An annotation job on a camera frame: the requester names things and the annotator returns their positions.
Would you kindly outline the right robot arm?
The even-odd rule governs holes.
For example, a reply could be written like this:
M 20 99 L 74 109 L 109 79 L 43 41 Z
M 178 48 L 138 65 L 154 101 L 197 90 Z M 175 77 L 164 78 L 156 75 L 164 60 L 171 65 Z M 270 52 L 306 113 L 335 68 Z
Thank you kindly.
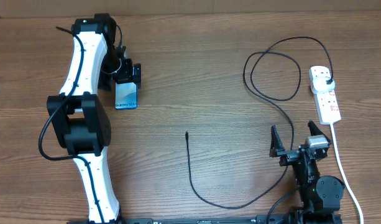
M 285 150 L 275 126 L 271 127 L 270 157 L 278 157 L 280 166 L 291 166 L 297 187 L 280 198 L 269 210 L 266 221 L 272 223 L 275 207 L 295 192 L 300 194 L 302 206 L 292 207 L 285 215 L 277 215 L 278 223 L 341 223 L 340 210 L 344 182 L 331 175 L 320 175 L 317 162 L 328 156 L 332 140 L 313 121 L 308 122 L 311 135 L 298 149 Z

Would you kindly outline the blue Galaxy smartphone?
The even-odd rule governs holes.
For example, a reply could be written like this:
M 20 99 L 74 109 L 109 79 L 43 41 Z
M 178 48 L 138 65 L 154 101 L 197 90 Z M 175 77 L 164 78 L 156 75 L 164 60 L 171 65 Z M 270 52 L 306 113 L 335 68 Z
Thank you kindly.
M 115 109 L 133 110 L 137 108 L 137 85 L 135 83 L 115 84 Z

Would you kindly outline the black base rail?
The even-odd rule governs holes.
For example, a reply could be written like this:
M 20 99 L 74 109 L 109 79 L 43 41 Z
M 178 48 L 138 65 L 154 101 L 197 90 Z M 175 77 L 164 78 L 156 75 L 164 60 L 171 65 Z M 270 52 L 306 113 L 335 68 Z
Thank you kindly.
M 67 224 L 85 224 L 94 223 L 88 220 L 84 221 L 72 221 Z M 166 219 L 166 220 L 153 220 L 151 218 L 122 218 L 116 222 L 110 223 L 123 223 L 123 224 L 284 224 L 284 223 L 342 223 L 341 216 L 335 215 L 334 219 L 331 217 L 322 217 L 311 215 L 305 215 L 302 222 L 298 222 L 295 219 L 291 219 L 286 214 L 274 214 L 269 217 L 267 221 L 267 215 L 257 215 L 252 218 L 202 218 L 202 219 Z

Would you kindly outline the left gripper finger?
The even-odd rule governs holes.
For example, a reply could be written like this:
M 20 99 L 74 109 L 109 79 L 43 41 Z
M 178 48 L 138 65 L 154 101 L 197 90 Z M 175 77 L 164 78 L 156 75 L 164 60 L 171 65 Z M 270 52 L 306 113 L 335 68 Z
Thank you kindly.
M 105 57 L 99 73 L 98 88 L 100 90 L 111 91 L 111 73 L 113 72 L 113 62 Z
M 142 74 L 142 66 L 140 63 L 133 65 L 133 82 L 136 84 L 137 88 L 141 88 L 141 74 Z

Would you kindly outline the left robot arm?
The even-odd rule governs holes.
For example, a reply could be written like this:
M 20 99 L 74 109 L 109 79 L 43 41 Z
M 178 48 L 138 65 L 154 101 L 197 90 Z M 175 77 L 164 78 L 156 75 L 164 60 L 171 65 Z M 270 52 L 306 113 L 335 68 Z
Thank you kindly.
M 137 108 L 142 67 L 126 55 L 126 46 L 115 45 L 121 28 L 108 13 L 77 19 L 67 32 L 74 42 L 67 79 L 58 95 L 47 99 L 48 120 L 42 142 L 52 125 L 61 160 L 71 159 L 80 172 L 88 200 L 86 223 L 124 223 L 108 166 L 111 123 L 98 98 L 99 90 L 115 91 L 117 110 Z

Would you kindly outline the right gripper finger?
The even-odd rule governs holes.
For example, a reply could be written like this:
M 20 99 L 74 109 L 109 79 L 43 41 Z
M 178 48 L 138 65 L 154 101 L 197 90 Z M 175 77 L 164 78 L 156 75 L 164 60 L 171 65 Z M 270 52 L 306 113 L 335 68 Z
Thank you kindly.
M 317 125 L 315 125 L 315 123 L 310 120 L 308 122 L 308 127 L 309 127 L 309 130 L 310 130 L 310 134 L 312 136 L 319 136 L 319 135 L 323 135 L 325 137 L 325 139 L 327 140 L 328 144 L 331 145 L 332 144 L 332 140 L 330 140 L 330 138 L 327 137 L 327 135 L 325 135 L 318 127 Z
M 280 136 L 277 132 L 276 126 L 271 127 L 271 143 L 270 143 L 270 157 L 278 157 L 282 155 L 282 152 L 285 151 L 283 143 L 280 139 Z

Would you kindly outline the white power strip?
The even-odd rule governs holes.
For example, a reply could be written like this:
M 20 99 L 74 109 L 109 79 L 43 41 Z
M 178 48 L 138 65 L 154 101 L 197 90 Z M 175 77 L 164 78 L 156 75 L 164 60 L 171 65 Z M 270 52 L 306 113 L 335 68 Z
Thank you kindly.
M 309 69 L 310 86 L 313 77 L 326 77 L 330 81 L 331 73 L 329 68 L 324 66 L 313 66 Z M 329 91 L 321 94 L 314 94 L 314 101 L 318 113 L 319 123 L 330 125 L 341 120 L 339 106 L 335 91 Z

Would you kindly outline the white charger plug adapter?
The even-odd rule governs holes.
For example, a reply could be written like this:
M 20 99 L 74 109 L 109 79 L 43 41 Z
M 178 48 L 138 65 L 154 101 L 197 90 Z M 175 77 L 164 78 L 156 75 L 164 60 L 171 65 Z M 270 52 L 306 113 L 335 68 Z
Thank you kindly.
M 314 94 L 321 94 L 335 89 L 335 81 L 328 83 L 326 77 L 313 77 L 311 81 L 311 90 Z

